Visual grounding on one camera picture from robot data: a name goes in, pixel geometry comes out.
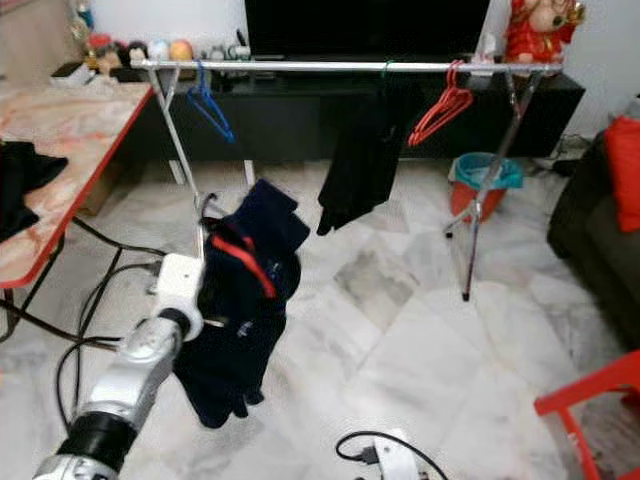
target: red table edge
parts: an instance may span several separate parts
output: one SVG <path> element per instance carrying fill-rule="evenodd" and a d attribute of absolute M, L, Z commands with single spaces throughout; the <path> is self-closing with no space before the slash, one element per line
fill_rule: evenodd
<path fill-rule="evenodd" d="M 67 225 L 69 225 L 69 222 L 71 221 L 73 216 L 80 209 L 80 206 L 87 198 L 87 195 L 89 195 L 91 188 L 94 186 L 98 178 L 100 178 L 102 171 L 105 169 L 105 167 L 111 160 L 111 157 L 113 157 L 114 153 L 116 152 L 116 150 L 118 149 L 118 147 L 120 146 L 124 138 L 127 136 L 127 133 L 129 133 L 129 130 L 133 126 L 133 122 L 135 122 L 138 116 L 140 115 L 140 112 L 142 111 L 144 106 L 147 104 L 147 101 L 149 100 L 149 98 L 151 98 L 152 93 L 153 93 L 153 90 L 151 89 L 151 87 L 149 87 L 147 92 L 140 99 L 138 106 L 131 113 L 131 116 L 127 120 L 127 123 L 124 124 L 124 126 L 122 127 L 122 130 L 120 130 L 120 133 L 116 137 L 115 141 L 111 144 L 111 147 L 109 148 L 109 150 L 107 150 L 107 152 L 104 154 L 104 157 L 102 157 L 102 161 L 100 162 L 98 167 L 95 169 L 95 171 L 93 172 L 89 180 L 87 180 L 87 183 L 85 184 L 84 188 L 76 196 L 75 201 L 71 204 L 71 207 L 69 207 L 69 210 L 64 215 L 64 217 L 62 217 L 62 220 L 58 224 L 58 227 L 53 232 L 53 235 L 49 239 L 49 242 L 45 245 L 45 247 L 40 252 L 39 257 L 34 262 L 33 266 L 31 267 L 31 270 L 29 270 L 25 276 L 17 280 L 8 280 L 6 282 L 0 282 L 0 288 L 24 287 L 25 285 L 28 285 L 35 279 L 36 275 L 42 269 L 45 261 L 48 259 L 49 253 L 51 253 L 51 251 L 53 250 L 53 247 L 58 243 L 58 241 L 60 240 L 60 237 L 66 231 Z"/>

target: black cloth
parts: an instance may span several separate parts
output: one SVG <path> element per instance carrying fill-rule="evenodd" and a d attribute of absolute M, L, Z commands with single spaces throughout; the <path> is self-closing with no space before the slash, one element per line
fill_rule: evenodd
<path fill-rule="evenodd" d="M 389 81 L 340 133 L 318 197 L 324 207 L 318 235 L 326 235 L 389 199 L 407 130 L 425 106 L 415 82 Z"/>
<path fill-rule="evenodd" d="M 67 163 L 66 158 L 37 154 L 32 143 L 0 142 L 0 242 L 38 221 L 24 195 L 45 186 Z"/>
<path fill-rule="evenodd" d="M 184 344 L 174 372 L 207 427 L 221 427 L 232 412 L 246 417 L 246 404 L 261 400 L 262 377 L 286 325 L 286 300 L 300 282 L 295 251 L 309 235 L 296 207 L 260 180 L 234 214 L 204 219 L 210 235 L 198 308 L 225 327 L 205 323 Z"/>

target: blue hanger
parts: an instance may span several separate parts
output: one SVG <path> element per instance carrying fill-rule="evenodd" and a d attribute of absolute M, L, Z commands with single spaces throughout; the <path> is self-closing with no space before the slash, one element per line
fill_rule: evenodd
<path fill-rule="evenodd" d="M 236 141 L 236 137 L 233 134 L 233 131 L 231 130 L 231 125 L 229 125 L 229 122 L 224 116 L 224 113 L 222 113 L 222 110 L 220 109 L 218 104 L 213 99 L 213 96 L 211 95 L 211 89 L 209 88 L 205 80 L 204 67 L 202 66 L 202 62 L 200 60 L 197 60 L 197 62 L 198 62 L 198 76 L 200 77 L 199 83 L 197 87 L 193 86 L 187 91 L 187 100 L 191 105 L 193 105 L 196 109 L 200 111 L 202 116 L 211 125 L 213 125 L 216 130 L 218 130 L 218 133 L 220 133 L 220 135 L 222 135 L 222 137 L 228 143 L 234 143 Z M 202 102 L 203 105 L 199 103 L 196 96 L 200 97 L 200 101 Z M 215 115 L 220 120 L 220 123 L 209 113 L 207 108 L 213 110 Z"/>

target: red figurine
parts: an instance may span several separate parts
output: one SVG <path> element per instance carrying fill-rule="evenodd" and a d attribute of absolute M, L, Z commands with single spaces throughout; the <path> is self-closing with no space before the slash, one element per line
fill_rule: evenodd
<path fill-rule="evenodd" d="M 507 30 L 507 62 L 561 63 L 562 44 L 584 21 L 576 0 L 512 0 Z"/>

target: red hanger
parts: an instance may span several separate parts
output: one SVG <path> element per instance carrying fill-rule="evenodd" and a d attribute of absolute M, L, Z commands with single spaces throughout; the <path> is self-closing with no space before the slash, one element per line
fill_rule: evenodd
<path fill-rule="evenodd" d="M 413 127 L 408 140 L 410 147 L 420 145 L 473 103 L 471 90 L 458 88 L 457 85 L 458 66 L 463 63 L 462 60 L 451 63 L 447 71 L 447 88 L 442 92 L 438 102 Z"/>

